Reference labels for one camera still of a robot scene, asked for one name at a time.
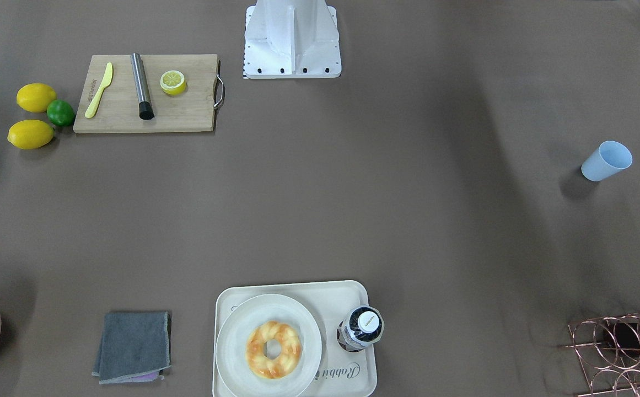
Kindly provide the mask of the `grey folded cloth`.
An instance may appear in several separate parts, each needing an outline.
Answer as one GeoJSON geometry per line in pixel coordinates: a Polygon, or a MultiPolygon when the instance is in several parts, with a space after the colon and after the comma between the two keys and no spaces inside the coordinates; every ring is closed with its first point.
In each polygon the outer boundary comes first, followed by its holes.
{"type": "Polygon", "coordinates": [[[152,382],[170,366],[168,311],[105,315],[92,370],[100,384],[152,382]]]}

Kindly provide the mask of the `white plate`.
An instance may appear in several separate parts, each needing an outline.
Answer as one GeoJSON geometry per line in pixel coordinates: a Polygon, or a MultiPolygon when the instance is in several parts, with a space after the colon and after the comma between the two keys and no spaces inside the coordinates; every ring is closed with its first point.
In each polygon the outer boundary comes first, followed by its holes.
{"type": "Polygon", "coordinates": [[[310,311],[281,294],[262,294],[243,302],[222,324],[216,342],[216,364],[234,396],[299,396],[313,381],[322,359],[323,339],[310,311]],[[267,321],[287,323],[298,332],[303,352],[297,369],[281,379],[262,379],[246,364],[246,341],[267,321]]]}

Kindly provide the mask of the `light blue plastic cup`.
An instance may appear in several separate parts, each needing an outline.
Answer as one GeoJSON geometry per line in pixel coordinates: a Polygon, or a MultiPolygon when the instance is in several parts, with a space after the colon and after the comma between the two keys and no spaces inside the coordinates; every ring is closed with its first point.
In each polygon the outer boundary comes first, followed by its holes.
{"type": "Polygon", "coordinates": [[[632,163],[629,148],[617,141],[605,141],[581,165],[581,173],[593,183],[599,183],[628,169],[632,163]]]}

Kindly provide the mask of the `glazed donut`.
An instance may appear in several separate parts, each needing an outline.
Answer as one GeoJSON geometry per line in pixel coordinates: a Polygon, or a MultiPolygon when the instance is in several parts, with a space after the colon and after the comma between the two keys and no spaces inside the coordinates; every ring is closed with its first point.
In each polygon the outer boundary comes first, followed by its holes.
{"type": "Polygon", "coordinates": [[[257,377],[281,379],[297,369],[302,352],[295,328],[280,321],[267,321],[247,338],[245,359],[257,377]]]}

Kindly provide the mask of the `dark drink bottle on tray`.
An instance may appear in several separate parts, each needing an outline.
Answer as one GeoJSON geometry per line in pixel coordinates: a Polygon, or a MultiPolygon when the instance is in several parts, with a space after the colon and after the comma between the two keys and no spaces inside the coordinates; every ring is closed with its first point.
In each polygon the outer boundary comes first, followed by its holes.
{"type": "Polygon", "coordinates": [[[359,352],[382,339],[385,322],[377,309],[360,305],[340,322],[336,339],[348,352],[359,352]]]}

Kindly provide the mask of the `beige serving tray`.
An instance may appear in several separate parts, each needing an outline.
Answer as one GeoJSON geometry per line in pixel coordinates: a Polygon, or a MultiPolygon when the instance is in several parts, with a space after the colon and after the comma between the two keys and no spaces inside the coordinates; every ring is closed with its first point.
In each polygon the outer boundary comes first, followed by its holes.
{"type": "Polygon", "coordinates": [[[340,347],[336,331],[340,322],[360,305],[368,305],[365,287],[357,281],[323,281],[244,286],[225,289],[216,303],[216,337],[212,395],[234,396],[224,385],[216,364],[216,342],[222,325],[247,299],[281,294],[304,305],[318,323],[323,339],[322,359],[313,381],[299,396],[370,396],[378,385],[373,347],[348,352],[340,347]]]}

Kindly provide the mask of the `yellow lemon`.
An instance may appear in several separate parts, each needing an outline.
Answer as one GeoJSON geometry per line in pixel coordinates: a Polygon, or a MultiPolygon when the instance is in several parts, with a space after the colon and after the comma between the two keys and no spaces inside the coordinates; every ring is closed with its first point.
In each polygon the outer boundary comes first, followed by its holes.
{"type": "Polygon", "coordinates": [[[17,105],[33,113],[47,111],[48,106],[55,100],[57,100],[55,89],[44,83],[26,84],[17,92],[17,105]]]}
{"type": "Polygon", "coordinates": [[[22,120],[13,124],[7,141],[22,150],[33,150],[52,141],[55,132],[50,124],[41,120],[22,120]]]}

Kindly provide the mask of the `steel cylinder black tip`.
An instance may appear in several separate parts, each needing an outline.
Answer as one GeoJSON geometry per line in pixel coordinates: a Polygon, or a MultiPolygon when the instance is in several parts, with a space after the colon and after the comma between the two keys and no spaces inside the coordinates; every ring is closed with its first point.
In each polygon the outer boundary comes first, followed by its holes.
{"type": "Polygon", "coordinates": [[[154,111],[150,103],[150,92],[143,60],[139,53],[134,52],[130,56],[130,61],[138,100],[138,115],[141,120],[152,120],[154,111]]]}

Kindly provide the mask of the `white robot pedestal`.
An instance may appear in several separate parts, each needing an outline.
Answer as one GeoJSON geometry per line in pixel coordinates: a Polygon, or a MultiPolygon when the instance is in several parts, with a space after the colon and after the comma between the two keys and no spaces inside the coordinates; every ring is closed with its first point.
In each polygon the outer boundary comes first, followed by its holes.
{"type": "Polygon", "coordinates": [[[246,9],[243,77],[337,78],[337,11],[325,1],[257,1],[246,9]]]}

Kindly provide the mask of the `yellow plastic knife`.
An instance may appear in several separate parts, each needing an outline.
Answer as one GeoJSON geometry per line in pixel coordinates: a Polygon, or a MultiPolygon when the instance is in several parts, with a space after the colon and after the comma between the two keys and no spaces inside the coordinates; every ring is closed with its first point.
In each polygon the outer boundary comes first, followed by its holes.
{"type": "Polygon", "coordinates": [[[85,118],[91,119],[97,114],[98,108],[100,106],[101,98],[103,97],[103,93],[105,92],[105,89],[111,85],[113,76],[114,76],[113,64],[111,62],[108,62],[106,63],[105,73],[101,78],[101,82],[98,87],[98,90],[96,90],[92,100],[90,101],[90,104],[87,107],[87,110],[85,111],[85,115],[84,115],[85,118]]]}

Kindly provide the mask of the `lemon half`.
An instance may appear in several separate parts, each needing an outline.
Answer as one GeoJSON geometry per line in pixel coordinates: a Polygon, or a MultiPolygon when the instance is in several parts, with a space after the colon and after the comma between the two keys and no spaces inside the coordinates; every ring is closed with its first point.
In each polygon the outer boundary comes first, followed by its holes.
{"type": "Polygon", "coordinates": [[[187,80],[181,71],[170,70],[160,76],[159,87],[165,94],[176,96],[186,90],[187,80]]]}

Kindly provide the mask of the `green lime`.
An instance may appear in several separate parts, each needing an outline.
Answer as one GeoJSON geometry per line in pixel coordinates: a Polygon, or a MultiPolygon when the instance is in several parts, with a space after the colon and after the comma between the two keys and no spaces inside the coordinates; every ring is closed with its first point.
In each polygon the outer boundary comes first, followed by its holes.
{"type": "Polygon", "coordinates": [[[70,103],[64,100],[54,100],[46,108],[49,121],[58,127],[73,125],[76,114],[70,103]]]}

